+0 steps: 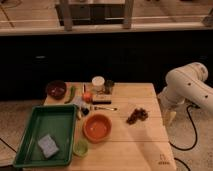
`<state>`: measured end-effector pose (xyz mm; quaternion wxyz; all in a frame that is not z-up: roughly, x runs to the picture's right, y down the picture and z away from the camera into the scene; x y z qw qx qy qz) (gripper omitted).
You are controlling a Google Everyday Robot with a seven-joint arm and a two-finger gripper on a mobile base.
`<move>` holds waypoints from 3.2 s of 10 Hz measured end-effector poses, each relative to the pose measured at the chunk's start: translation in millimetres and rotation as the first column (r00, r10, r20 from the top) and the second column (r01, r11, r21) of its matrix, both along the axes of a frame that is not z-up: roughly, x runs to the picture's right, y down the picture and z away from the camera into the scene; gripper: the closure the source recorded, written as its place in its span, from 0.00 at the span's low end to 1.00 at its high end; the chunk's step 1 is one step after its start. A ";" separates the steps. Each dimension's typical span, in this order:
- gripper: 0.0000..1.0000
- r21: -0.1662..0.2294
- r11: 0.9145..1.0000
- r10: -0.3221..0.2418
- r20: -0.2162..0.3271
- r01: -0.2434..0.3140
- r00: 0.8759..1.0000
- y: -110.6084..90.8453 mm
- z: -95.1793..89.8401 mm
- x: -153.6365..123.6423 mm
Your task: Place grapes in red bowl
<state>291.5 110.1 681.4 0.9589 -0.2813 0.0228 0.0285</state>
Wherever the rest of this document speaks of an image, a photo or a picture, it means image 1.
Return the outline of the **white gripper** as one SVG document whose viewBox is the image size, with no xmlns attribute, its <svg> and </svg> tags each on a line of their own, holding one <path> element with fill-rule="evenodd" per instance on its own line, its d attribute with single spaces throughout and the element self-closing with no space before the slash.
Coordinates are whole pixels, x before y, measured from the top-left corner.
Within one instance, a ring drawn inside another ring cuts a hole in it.
<svg viewBox="0 0 213 171">
<path fill-rule="evenodd" d="M 173 110 L 184 103 L 184 98 L 172 88 L 165 87 L 157 95 L 157 99 L 162 116 L 165 117 L 164 125 L 169 126 L 176 117 L 176 112 Z"/>
</svg>

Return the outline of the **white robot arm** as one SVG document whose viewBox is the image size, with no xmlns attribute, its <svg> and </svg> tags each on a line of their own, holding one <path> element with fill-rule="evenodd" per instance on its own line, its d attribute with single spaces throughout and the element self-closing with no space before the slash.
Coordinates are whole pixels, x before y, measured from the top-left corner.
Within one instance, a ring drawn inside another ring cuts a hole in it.
<svg viewBox="0 0 213 171">
<path fill-rule="evenodd" d="M 157 95 L 165 126 L 171 124 L 176 108 L 185 100 L 213 114 L 213 88 L 205 84 L 207 78 L 208 70 L 199 62 L 172 69 L 166 74 L 166 86 Z"/>
</svg>

